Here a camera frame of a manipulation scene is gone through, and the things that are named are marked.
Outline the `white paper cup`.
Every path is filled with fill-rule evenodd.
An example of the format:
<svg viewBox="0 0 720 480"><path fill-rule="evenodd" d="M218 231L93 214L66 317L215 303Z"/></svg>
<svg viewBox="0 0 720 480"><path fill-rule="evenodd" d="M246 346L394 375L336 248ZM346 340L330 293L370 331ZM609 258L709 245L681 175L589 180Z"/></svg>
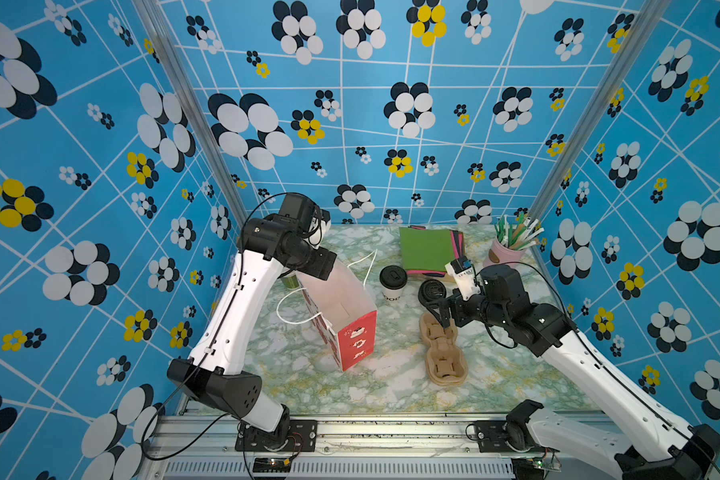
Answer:
<svg viewBox="0 0 720 480"><path fill-rule="evenodd" d="M406 278L381 277L382 294L388 301L398 300L407 284Z"/></svg>

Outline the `red white paper bag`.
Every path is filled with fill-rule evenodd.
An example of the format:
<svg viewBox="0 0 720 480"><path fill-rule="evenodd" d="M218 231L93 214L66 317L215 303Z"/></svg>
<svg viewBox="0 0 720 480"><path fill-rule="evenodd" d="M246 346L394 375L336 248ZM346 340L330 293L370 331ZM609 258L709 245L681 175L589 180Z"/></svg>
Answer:
<svg viewBox="0 0 720 480"><path fill-rule="evenodd" d="M343 371L370 356L376 342L378 309L366 289L367 280L357 277L353 265L335 261L326 280L297 272L300 287L296 292L309 315L303 319L278 316L289 325L315 326Z"/></svg>

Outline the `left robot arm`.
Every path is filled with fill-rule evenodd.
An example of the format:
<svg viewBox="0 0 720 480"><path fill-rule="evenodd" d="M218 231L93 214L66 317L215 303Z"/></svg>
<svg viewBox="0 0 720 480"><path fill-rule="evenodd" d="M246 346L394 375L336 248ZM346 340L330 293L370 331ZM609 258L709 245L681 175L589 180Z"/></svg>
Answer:
<svg viewBox="0 0 720 480"><path fill-rule="evenodd" d="M242 421L274 446L287 440L290 413L263 393L259 376L244 371L247 346L264 300L282 274L328 279L336 255L320 243L329 223L330 215L315 202L292 192L278 212L249 216L210 324L188 358L173 360L167 371L190 399Z"/></svg>

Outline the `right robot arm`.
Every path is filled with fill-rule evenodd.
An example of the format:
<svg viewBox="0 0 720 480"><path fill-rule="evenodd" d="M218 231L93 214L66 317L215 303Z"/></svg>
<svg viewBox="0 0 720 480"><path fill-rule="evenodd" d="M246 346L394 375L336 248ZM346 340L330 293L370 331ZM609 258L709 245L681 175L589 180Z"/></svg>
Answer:
<svg viewBox="0 0 720 480"><path fill-rule="evenodd" d="M525 400L506 416L510 449L549 448L615 479L707 479L718 472L720 434L655 401L598 353L566 312L531 301L517 270L498 264L475 271L464 259L455 264L456 289L426 280L418 292L421 305L444 327L476 321L503 329L515 345L576 384L619 429L598 429Z"/></svg>

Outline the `black cup lid stack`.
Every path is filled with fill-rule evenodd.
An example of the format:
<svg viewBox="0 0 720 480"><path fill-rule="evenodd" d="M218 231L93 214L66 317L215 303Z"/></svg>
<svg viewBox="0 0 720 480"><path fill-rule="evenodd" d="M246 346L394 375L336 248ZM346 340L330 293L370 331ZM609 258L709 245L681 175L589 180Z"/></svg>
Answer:
<svg viewBox="0 0 720 480"><path fill-rule="evenodd" d="M447 288L441 281L430 278L421 283L417 296L423 307L437 310L447 300Z"/></svg>

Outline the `brown pulp cup carrier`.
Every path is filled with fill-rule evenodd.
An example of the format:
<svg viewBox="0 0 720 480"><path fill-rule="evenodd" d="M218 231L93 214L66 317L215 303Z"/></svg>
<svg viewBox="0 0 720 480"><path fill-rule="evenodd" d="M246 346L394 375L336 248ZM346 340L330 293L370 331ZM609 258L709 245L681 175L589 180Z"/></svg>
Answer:
<svg viewBox="0 0 720 480"><path fill-rule="evenodd" d="M468 376L468 365L463 351L456 345L457 328L444 328L433 314L425 312L419 319L419 330L428 347L425 366L429 379L441 387L462 385Z"/></svg>

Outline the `green paper cup stack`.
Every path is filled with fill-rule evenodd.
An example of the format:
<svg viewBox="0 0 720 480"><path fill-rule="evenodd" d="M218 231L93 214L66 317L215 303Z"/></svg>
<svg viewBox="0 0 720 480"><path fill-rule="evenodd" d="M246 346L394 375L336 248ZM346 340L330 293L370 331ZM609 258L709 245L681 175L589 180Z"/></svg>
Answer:
<svg viewBox="0 0 720 480"><path fill-rule="evenodd" d="M281 278L281 281L287 290L296 290L301 287L300 281L298 280L295 273L290 273Z"/></svg>

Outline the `colourful napkin stack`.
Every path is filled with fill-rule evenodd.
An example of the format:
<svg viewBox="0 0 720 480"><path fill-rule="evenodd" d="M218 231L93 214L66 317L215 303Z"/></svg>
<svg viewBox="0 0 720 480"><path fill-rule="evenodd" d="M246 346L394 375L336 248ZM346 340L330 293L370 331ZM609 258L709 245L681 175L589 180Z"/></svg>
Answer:
<svg viewBox="0 0 720 480"><path fill-rule="evenodd" d="M399 234L402 268L408 274L445 277L446 265L464 254L459 230L403 227Z"/></svg>

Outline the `pink straw holder cup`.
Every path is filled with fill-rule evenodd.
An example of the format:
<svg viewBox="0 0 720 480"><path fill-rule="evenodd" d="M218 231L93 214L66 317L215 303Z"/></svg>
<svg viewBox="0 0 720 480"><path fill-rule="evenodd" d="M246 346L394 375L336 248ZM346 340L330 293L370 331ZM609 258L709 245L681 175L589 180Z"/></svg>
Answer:
<svg viewBox="0 0 720 480"><path fill-rule="evenodd" d="M497 264L520 262L524 255L525 253L523 251L512 250L504 246L498 239L494 239L491 242L483 266L488 267Z"/></svg>

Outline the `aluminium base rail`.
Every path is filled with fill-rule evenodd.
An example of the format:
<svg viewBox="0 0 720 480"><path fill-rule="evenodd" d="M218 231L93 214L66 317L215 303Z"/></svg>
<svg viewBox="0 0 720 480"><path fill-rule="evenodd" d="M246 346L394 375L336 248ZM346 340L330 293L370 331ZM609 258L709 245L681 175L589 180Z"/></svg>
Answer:
<svg viewBox="0 0 720 480"><path fill-rule="evenodd" d="M236 450L237 423L208 416L166 418L151 442L157 461L147 461L140 479L603 479L605 473L558 447L539 457L551 472L532 470L521 454L505 447L481 451L471 426L500 421L500 413L317 415L288 472L262 466L267 452Z"/></svg>

